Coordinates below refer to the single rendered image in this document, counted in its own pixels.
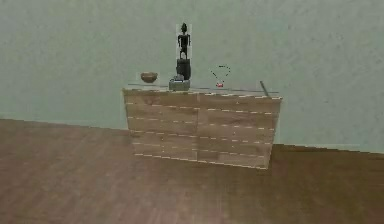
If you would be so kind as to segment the brown wooden chest of drawers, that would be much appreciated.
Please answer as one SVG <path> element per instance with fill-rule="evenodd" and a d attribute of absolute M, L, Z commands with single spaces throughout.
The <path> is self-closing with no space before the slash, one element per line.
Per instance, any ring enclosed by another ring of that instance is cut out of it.
<path fill-rule="evenodd" d="M 266 169 L 283 98 L 256 91 L 122 90 L 137 156 Z"/>

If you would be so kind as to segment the grey square box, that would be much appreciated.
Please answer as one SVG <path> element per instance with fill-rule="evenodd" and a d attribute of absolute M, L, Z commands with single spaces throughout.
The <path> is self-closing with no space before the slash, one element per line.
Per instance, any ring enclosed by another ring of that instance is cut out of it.
<path fill-rule="evenodd" d="M 185 80 L 183 76 L 174 76 L 169 81 L 170 91 L 188 91 L 190 89 L 190 81 Z"/>

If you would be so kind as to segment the brown wooden bowl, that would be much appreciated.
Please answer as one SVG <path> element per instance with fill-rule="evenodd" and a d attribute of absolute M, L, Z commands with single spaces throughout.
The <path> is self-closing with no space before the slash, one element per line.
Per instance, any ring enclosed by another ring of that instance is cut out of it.
<path fill-rule="evenodd" d="M 158 74 L 156 72 L 143 72 L 140 77 L 145 83 L 153 83 L 157 80 Z"/>

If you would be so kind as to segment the black figure statue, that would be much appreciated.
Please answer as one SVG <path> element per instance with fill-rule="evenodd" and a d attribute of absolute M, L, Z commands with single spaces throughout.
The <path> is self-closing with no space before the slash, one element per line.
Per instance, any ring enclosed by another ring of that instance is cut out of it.
<path fill-rule="evenodd" d="M 179 75 L 182 75 L 185 80 L 189 80 L 191 77 L 191 65 L 188 58 L 188 47 L 191 44 L 191 36 L 187 33 L 188 26 L 183 23 L 181 26 L 181 34 L 177 37 L 179 47 L 179 58 L 177 59 L 176 71 Z"/>

